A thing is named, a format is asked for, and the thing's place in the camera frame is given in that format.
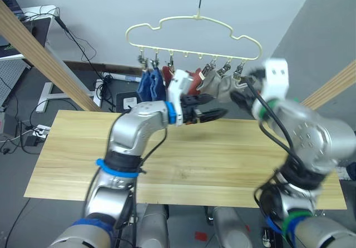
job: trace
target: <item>wooden table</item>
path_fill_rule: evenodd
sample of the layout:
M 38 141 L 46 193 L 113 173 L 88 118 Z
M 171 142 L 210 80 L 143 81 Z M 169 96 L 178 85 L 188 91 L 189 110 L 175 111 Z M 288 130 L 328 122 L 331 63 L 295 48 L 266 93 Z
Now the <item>wooden table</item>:
M 34 168 L 25 197 L 84 199 L 106 149 L 116 113 L 59 111 Z M 163 137 L 152 135 L 147 151 Z M 170 126 L 166 142 L 147 160 L 138 202 L 257 207 L 253 190 L 285 160 L 285 152 L 256 121 L 221 119 Z M 346 209 L 338 177 L 324 183 L 319 209 Z

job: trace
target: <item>green ring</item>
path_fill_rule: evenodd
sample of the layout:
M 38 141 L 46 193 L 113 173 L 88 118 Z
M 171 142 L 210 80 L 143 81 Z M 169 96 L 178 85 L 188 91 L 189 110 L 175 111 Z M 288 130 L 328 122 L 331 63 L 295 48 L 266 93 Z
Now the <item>green ring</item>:
M 278 102 L 277 99 L 270 100 L 267 102 L 267 105 L 269 107 L 271 107 L 271 109 L 273 110 L 273 108 L 276 106 L 277 102 Z M 262 106 L 262 108 L 260 110 L 260 114 L 259 114 L 260 119 L 263 119 L 263 117 L 265 116 L 266 113 L 267 113 L 267 109 L 264 106 Z
M 294 211 L 292 213 L 289 214 L 289 216 L 283 221 L 283 224 L 282 224 L 282 235 L 283 235 L 283 238 L 286 238 L 287 236 L 287 229 L 288 229 L 288 226 L 289 226 L 289 223 L 297 218 L 297 217 L 301 217 L 301 216 L 313 216 L 313 214 L 309 211 Z

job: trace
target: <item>metal clip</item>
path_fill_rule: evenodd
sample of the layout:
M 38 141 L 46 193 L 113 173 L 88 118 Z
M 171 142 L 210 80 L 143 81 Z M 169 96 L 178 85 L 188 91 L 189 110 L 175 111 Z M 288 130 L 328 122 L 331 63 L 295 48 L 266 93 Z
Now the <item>metal clip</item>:
M 158 59 L 158 50 L 156 50 L 156 55 L 154 60 L 150 60 L 153 69 L 158 68 L 158 65 L 160 64 L 160 60 Z
M 241 77 L 241 74 L 244 70 L 244 64 L 245 64 L 245 61 L 242 61 L 241 64 L 239 64 L 237 67 L 236 67 L 236 70 L 234 72 L 234 79 L 236 80 L 239 80 L 240 77 Z
M 173 54 L 171 54 L 171 57 L 169 58 L 169 63 L 167 63 L 167 65 L 169 67 L 169 72 L 174 75 Z
M 231 69 L 230 61 L 227 61 L 223 67 L 221 67 L 217 73 L 219 74 L 220 77 L 222 77 L 228 70 Z
M 209 74 L 210 71 L 212 71 L 216 67 L 216 59 L 211 60 L 210 63 L 207 63 L 204 67 L 204 69 L 201 71 L 201 73 L 204 75 L 204 77 Z
M 140 49 L 140 52 L 141 52 L 141 54 L 139 55 L 139 63 L 141 64 L 142 70 L 147 71 L 148 58 L 145 58 L 143 49 Z

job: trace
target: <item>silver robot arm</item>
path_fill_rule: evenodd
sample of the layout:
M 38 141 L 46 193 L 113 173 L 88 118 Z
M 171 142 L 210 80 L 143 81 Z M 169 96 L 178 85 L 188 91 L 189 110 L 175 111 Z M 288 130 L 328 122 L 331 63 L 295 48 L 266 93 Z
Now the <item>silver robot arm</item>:
M 352 247 L 348 244 L 356 243 L 355 233 L 326 217 L 313 215 L 322 182 L 356 149 L 353 130 L 340 120 L 322 117 L 285 99 L 289 82 L 288 65 L 283 59 L 269 59 L 262 70 L 239 77 L 239 81 L 247 87 L 233 92 L 233 101 L 251 112 L 266 135 L 274 139 L 264 123 L 289 144 L 286 147 L 279 143 L 288 151 L 287 159 L 255 191 L 255 201 L 268 224 L 285 237 L 290 236 L 292 246 L 297 238 L 307 248 Z
M 213 99 L 209 95 L 182 96 L 191 79 L 176 70 L 169 91 L 169 102 L 143 102 L 121 115 L 112 125 L 104 159 L 88 190 L 83 218 L 76 221 L 50 248 L 109 248 L 114 229 L 128 224 L 135 202 L 136 178 L 147 157 L 141 158 L 150 136 L 168 124 L 177 126 L 208 122 L 227 113 L 224 109 L 200 112 L 197 106 Z M 142 247 L 168 247 L 168 235 L 160 206 L 147 209 L 143 224 L 159 220 L 155 231 L 146 229 L 139 238 Z

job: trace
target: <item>power strip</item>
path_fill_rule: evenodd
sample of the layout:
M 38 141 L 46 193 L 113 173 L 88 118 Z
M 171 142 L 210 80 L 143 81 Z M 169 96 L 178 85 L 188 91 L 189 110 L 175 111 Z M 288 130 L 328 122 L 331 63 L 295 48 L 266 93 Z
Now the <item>power strip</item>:
M 44 125 L 37 125 L 36 131 L 32 132 L 32 135 L 40 138 L 47 138 L 48 133 L 50 132 L 51 127 Z

